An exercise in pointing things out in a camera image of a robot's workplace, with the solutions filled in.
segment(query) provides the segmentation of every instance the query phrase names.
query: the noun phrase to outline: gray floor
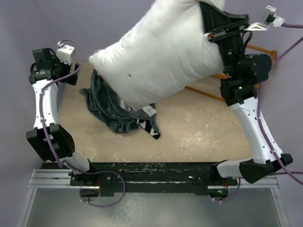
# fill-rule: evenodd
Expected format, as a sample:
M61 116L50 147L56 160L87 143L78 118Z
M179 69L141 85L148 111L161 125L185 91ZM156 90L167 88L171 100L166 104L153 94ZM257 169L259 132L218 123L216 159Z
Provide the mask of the gray floor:
M98 198L96 204L117 199ZM116 206L80 202L78 189L38 189L27 227L280 227L270 189L241 189L218 204L193 194L129 193Z

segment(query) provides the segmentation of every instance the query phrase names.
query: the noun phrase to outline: gray blanket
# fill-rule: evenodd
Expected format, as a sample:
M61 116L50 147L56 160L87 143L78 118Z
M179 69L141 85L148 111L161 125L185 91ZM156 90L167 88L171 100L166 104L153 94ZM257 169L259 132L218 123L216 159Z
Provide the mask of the gray blanket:
M113 132L128 133L142 127L155 139L160 137L155 104L143 109L128 106L95 70L90 88L81 89L80 93L85 96L89 111Z

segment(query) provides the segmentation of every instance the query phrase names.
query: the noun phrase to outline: white pillow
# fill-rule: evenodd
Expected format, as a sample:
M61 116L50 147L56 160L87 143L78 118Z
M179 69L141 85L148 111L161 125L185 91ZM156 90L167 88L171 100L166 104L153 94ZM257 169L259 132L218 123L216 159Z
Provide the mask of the white pillow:
M204 2L223 10L225 0ZM89 61L125 103L137 108L223 70L218 46L204 36L197 0L156 0L119 42Z

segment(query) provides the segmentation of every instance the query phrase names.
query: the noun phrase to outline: metal frame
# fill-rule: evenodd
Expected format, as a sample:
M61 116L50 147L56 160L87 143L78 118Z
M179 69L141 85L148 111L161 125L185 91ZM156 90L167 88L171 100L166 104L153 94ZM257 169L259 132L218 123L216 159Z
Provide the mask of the metal frame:
M71 186L71 177L68 174L71 172L69 169L35 169L33 170L32 177L28 186L28 192L22 216L18 227L27 227L31 209L35 200L36 191L38 188L66 188L75 189L79 186ZM95 186L81 186L82 189L97 189ZM221 186L208 186L208 189L220 189ZM283 208L280 197L278 181L275 176L266 177L254 184L250 184L244 179L241 181L241 188L270 188L276 212L279 217L281 227L289 227L287 216Z

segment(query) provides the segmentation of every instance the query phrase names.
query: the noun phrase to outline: table top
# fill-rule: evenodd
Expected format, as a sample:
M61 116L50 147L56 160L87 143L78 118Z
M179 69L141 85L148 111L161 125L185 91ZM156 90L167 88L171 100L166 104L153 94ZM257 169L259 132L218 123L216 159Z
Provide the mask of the table top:
M251 156L236 116L220 100L184 89L156 103L161 137L143 129L113 133L87 109L81 88L90 87L93 67L86 63L76 86L67 85L60 124L73 136L76 150L92 162L208 162ZM192 87L219 94L219 79L207 77Z

